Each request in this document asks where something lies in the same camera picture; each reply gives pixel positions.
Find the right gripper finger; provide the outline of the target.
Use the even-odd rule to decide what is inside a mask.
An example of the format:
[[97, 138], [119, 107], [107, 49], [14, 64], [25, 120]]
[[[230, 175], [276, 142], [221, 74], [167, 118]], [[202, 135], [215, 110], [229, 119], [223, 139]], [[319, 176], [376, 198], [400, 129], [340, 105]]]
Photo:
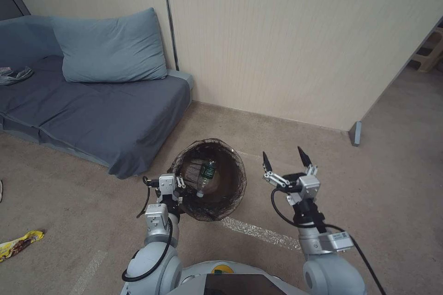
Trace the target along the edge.
[[267, 154], [264, 151], [263, 151], [263, 169], [264, 169], [263, 179], [268, 183], [270, 183], [275, 188], [284, 189], [290, 185], [289, 180], [286, 180], [282, 176], [273, 172], [271, 163], [268, 159]]
[[305, 167], [305, 174], [307, 176], [316, 176], [318, 167], [312, 163], [310, 157], [303, 151], [300, 146], [297, 146], [297, 148], [302, 164]]

